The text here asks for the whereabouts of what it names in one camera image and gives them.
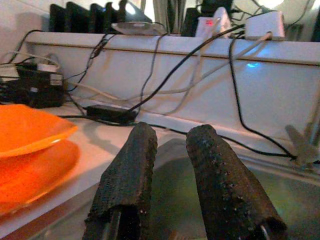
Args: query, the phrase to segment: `black power brick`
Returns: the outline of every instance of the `black power brick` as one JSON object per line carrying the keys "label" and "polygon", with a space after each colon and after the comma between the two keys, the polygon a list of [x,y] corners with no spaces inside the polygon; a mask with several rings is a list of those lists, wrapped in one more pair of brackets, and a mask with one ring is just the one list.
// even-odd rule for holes
{"label": "black power brick", "polygon": [[125,113],[126,111],[127,109],[124,108],[105,105],[86,107],[87,116],[119,124],[128,124],[135,121],[138,112],[130,111]]}

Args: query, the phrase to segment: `metal sink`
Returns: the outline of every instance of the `metal sink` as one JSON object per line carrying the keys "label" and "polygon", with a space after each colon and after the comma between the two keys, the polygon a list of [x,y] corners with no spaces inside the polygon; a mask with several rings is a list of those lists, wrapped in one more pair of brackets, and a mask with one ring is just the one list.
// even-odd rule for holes
{"label": "metal sink", "polygon": [[[287,173],[281,175],[252,167],[249,169],[287,224],[290,239],[319,240],[320,187]],[[77,211],[32,239],[80,240],[90,206],[91,200],[88,200]],[[194,170],[188,159],[185,141],[181,139],[170,140],[159,147],[152,178],[149,239],[167,240],[173,233],[185,239],[206,239]]]}

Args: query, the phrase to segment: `orange bowl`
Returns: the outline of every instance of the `orange bowl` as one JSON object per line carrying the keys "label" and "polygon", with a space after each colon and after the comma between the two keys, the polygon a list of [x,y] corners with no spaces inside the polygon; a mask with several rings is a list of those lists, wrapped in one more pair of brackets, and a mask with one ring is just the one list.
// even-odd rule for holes
{"label": "orange bowl", "polygon": [[22,104],[0,105],[0,158],[48,148],[77,129],[68,120]]}
{"label": "orange bowl", "polygon": [[28,206],[63,182],[80,152],[68,140],[37,152],[0,158],[0,216]]}

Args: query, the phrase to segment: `white device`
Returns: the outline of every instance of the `white device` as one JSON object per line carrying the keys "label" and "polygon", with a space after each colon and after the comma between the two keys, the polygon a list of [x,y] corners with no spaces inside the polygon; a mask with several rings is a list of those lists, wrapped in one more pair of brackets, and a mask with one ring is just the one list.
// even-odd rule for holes
{"label": "white device", "polygon": [[[230,22],[227,10],[224,7],[219,7],[215,11],[213,17],[200,16],[198,18],[198,26],[196,28],[195,36],[207,37],[208,33],[211,32],[209,37],[212,37],[213,34],[224,32],[225,30],[228,30],[230,28],[231,28],[231,22]],[[228,38],[229,35],[230,33],[225,34],[222,36],[222,38]]]}
{"label": "white device", "polygon": [[118,22],[112,23],[111,26],[125,35],[159,36],[167,32],[161,24],[141,21]]}
{"label": "white device", "polygon": [[272,33],[272,40],[285,40],[284,15],[282,11],[271,11],[249,17],[245,22],[245,39],[257,40],[267,32]]}

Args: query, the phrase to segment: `blue led light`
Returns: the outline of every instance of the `blue led light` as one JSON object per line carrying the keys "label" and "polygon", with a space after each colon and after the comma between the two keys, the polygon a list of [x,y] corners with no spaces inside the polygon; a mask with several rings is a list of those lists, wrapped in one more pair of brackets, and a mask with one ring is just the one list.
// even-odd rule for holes
{"label": "blue led light", "polygon": [[251,69],[256,68],[260,65],[260,63],[256,62],[256,63],[248,63],[247,66]]}

